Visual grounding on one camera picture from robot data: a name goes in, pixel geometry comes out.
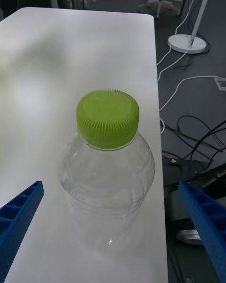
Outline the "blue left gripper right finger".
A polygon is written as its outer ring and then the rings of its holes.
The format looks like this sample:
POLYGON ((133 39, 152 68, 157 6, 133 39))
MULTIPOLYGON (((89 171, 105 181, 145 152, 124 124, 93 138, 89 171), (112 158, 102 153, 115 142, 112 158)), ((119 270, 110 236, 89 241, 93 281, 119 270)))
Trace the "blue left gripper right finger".
POLYGON ((226 208, 187 182, 178 186, 178 196, 191 218, 219 281, 226 281, 226 208))

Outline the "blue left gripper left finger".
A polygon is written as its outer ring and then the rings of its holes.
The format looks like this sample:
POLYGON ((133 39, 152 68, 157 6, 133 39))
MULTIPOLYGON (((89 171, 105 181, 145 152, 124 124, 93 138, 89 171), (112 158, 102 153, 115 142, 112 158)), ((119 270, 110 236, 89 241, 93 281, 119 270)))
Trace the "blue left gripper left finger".
POLYGON ((44 196, 36 181, 0 208, 0 282, 3 283, 44 196))

